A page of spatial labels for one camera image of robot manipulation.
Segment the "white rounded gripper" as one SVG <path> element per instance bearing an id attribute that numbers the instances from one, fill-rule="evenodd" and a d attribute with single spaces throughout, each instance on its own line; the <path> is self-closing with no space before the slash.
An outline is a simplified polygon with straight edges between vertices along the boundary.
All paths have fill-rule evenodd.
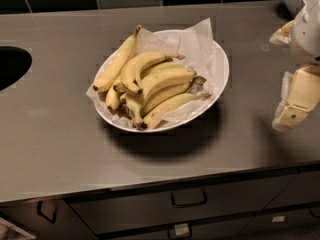
<path id="1" fill-rule="evenodd" d="M 303 7 L 294 21 L 274 32 L 269 42 L 288 46 L 302 64 L 320 63 L 320 0 L 302 0 Z M 282 79 L 281 102 L 272 127 L 285 132 L 299 126 L 320 102 L 320 67 L 305 65 Z"/>

